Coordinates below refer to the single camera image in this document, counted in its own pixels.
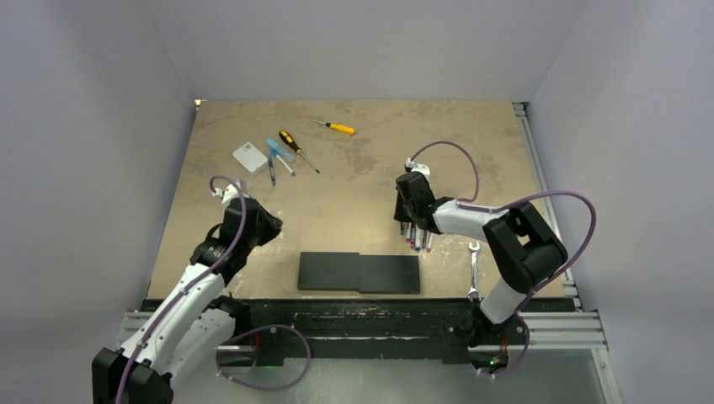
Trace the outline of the blue white marker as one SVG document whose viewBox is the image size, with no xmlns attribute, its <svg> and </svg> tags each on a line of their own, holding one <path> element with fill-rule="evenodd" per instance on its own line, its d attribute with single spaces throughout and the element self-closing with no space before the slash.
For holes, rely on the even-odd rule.
<svg viewBox="0 0 714 404">
<path fill-rule="evenodd" d="M 416 251 L 420 251 L 423 244 L 424 232 L 417 226 L 414 231 L 414 247 Z"/>
</svg>

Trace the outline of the magenta cap marker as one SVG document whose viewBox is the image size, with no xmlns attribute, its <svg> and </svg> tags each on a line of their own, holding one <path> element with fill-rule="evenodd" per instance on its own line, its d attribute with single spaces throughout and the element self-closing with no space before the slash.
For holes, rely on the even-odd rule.
<svg viewBox="0 0 714 404">
<path fill-rule="evenodd" d="M 410 248 L 412 248 L 412 249 L 416 248 L 416 230 L 417 230 L 417 227 L 415 226 L 415 224 L 411 223 L 410 230 L 409 230 L 409 242 L 410 242 Z"/>
</svg>

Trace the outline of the pink cap white marker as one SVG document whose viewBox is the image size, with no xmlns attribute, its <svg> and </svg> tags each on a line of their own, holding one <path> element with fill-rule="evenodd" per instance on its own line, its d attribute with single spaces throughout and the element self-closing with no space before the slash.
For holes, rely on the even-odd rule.
<svg viewBox="0 0 714 404">
<path fill-rule="evenodd" d="M 427 240 L 426 240 L 426 246 L 425 246 L 425 250 L 427 253 L 430 253 L 432 251 L 433 243 L 434 243 L 434 234 L 429 233 Z"/>
</svg>

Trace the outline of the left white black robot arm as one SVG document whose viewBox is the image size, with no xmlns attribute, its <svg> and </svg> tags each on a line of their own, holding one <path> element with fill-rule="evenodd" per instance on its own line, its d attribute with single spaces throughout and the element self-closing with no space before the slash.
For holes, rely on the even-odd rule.
<svg viewBox="0 0 714 404">
<path fill-rule="evenodd" d="M 222 291 L 258 246 L 274 240 L 283 222 L 256 199 L 232 199 L 222 222 L 194 250 L 178 283 L 119 348 L 92 362 L 95 403 L 170 403 L 187 375 L 219 343 L 243 343 L 247 307 Z"/>
</svg>

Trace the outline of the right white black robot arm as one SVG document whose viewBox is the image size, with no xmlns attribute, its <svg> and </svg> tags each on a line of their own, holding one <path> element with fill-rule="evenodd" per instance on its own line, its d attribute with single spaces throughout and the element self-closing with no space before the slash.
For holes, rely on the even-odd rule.
<svg viewBox="0 0 714 404">
<path fill-rule="evenodd" d="M 397 177 L 396 187 L 403 209 L 419 229 L 489 245 L 500 279 L 479 301 L 472 321 L 475 336 L 485 343 L 502 336 L 505 322 L 526 297 L 568 260 L 560 239 L 528 201 L 504 209 L 468 210 L 456 199 L 435 198 L 428 179 L 416 171 Z"/>
</svg>

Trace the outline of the white square box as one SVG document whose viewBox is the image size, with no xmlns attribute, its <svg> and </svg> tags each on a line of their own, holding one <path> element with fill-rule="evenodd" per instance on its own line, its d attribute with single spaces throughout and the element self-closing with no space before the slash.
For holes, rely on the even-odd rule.
<svg viewBox="0 0 714 404">
<path fill-rule="evenodd" d="M 258 173 L 269 165 L 269 159 L 251 142 L 238 147 L 232 157 L 251 174 Z"/>
</svg>

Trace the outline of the black rectangular block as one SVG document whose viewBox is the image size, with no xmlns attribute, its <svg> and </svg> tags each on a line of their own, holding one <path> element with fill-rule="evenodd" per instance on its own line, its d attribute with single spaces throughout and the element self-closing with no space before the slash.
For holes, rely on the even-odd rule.
<svg viewBox="0 0 714 404">
<path fill-rule="evenodd" d="M 358 252 L 302 252 L 297 289 L 361 294 L 421 293 L 417 256 L 362 255 Z"/>
</svg>

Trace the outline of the light blue cap marker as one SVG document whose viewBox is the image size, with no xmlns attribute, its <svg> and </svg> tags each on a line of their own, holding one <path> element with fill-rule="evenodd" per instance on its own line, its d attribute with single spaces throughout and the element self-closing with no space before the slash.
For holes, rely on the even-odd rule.
<svg viewBox="0 0 714 404">
<path fill-rule="evenodd" d="M 290 166 L 290 164 L 280 154 L 275 154 L 274 157 L 282 164 L 282 166 L 290 174 L 291 177 L 296 176 L 295 170 Z"/>
</svg>

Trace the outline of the black yellow screwdriver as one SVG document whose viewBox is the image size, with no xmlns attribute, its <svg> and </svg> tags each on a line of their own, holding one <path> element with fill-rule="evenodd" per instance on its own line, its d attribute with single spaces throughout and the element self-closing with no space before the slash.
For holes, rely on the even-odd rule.
<svg viewBox="0 0 714 404">
<path fill-rule="evenodd" d="M 286 130 L 279 131 L 280 139 L 298 156 L 302 159 L 316 172 L 321 171 L 311 162 L 311 160 L 304 154 L 303 150 L 297 145 L 293 136 Z"/>
</svg>

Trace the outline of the silver wrench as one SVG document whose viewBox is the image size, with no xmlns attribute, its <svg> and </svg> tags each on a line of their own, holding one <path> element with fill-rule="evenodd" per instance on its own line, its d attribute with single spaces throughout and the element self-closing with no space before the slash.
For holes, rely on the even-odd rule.
<svg viewBox="0 0 714 404">
<path fill-rule="evenodd" d="M 477 302 L 481 299 L 481 293 L 478 287 L 479 280 L 479 268 L 478 259 L 479 254 L 482 250 L 481 244 L 479 242 L 470 242 L 468 244 L 468 249 L 471 254 L 471 284 L 470 289 L 467 294 L 467 298 L 470 302 Z"/>
</svg>

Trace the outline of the black base frame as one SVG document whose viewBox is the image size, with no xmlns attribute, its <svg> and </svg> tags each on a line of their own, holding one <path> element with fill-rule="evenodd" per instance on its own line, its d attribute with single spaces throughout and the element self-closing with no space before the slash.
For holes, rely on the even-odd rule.
<svg viewBox="0 0 714 404">
<path fill-rule="evenodd" d="M 534 333 L 526 319 L 569 314 L 573 305 L 547 299 L 500 325 L 477 316 L 477 305 L 462 298 L 376 300 L 238 300 L 247 307 L 238 333 L 214 347 L 233 346 L 229 359 L 281 366 L 288 358 L 434 359 L 500 371 L 517 347 Z"/>
</svg>

